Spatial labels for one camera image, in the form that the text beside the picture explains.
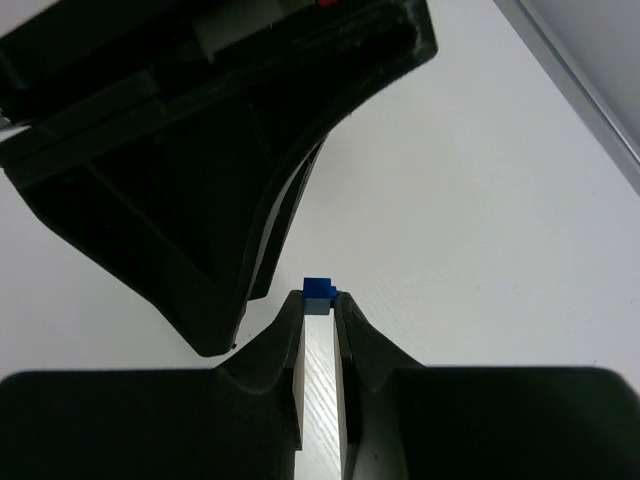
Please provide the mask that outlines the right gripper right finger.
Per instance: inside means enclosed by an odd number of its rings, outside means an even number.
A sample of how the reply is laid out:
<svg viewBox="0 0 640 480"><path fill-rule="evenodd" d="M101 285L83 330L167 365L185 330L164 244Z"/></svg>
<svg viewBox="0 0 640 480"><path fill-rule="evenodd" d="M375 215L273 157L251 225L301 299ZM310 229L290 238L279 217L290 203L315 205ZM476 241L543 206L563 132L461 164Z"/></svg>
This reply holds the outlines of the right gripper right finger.
<svg viewBox="0 0 640 480"><path fill-rule="evenodd" d="M596 367L426 366L334 302L346 479L635 479L639 397Z"/></svg>

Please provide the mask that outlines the small blue lego half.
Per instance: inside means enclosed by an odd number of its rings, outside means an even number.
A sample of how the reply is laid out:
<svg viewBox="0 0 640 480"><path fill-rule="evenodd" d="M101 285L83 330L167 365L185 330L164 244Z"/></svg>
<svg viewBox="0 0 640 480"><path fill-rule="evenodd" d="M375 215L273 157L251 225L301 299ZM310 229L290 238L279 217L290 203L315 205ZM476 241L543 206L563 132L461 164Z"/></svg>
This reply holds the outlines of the small blue lego half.
<svg viewBox="0 0 640 480"><path fill-rule="evenodd" d="M330 278L305 277L302 296L304 314L314 316L329 315L340 293Z"/></svg>

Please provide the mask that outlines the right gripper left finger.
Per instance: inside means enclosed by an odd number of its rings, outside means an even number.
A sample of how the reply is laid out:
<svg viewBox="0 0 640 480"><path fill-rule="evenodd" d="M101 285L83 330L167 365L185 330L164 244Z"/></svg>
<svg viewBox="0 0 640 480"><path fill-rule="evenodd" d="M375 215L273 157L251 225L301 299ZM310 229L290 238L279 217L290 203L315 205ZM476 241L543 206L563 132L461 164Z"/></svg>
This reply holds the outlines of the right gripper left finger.
<svg viewBox="0 0 640 480"><path fill-rule="evenodd" d="M303 296L220 365L29 371L1 384L5 479L290 479L302 447Z"/></svg>

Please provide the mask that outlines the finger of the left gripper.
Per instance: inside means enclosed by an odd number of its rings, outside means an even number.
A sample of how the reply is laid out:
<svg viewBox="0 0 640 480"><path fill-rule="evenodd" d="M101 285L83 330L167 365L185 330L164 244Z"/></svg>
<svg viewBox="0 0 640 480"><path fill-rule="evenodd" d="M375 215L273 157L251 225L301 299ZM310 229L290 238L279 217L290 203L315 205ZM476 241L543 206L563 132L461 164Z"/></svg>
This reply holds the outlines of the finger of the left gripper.
<svg viewBox="0 0 640 480"><path fill-rule="evenodd" d="M424 1L58 1L1 38L1 168L218 356L296 169L437 50Z"/></svg>
<svg viewBox="0 0 640 480"><path fill-rule="evenodd" d="M283 191L250 289L249 300L262 299L269 293L294 216L324 143L325 140L321 140L311 150Z"/></svg>

